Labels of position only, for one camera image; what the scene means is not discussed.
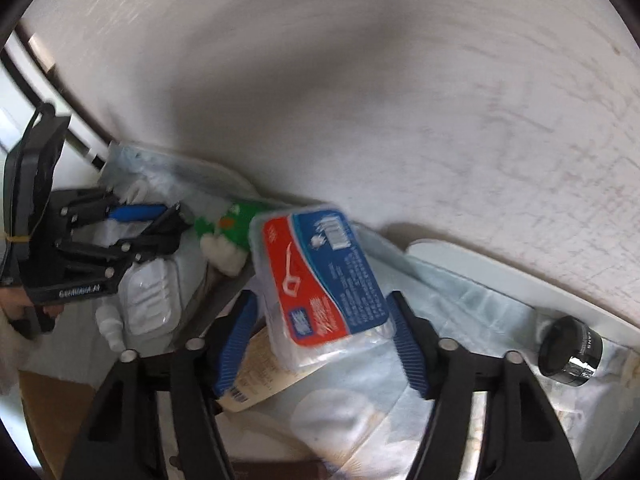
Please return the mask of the person left hand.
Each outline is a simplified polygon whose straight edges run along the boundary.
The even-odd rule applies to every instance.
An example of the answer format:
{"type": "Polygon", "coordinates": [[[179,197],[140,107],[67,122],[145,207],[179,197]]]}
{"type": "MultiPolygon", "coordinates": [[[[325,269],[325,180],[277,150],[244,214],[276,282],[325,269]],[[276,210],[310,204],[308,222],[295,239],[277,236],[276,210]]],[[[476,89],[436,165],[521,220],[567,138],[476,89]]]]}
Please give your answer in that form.
{"type": "MultiPolygon", "coordinates": [[[[2,310],[10,320],[24,318],[25,310],[32,308],[34,304],[24,289],[21,287],[2,287],[0,289],[0,304],[2,310]]],[[[64,311],[62,304],[43,307],[43,312],[49,318],[57,318],[64,311]]]]}

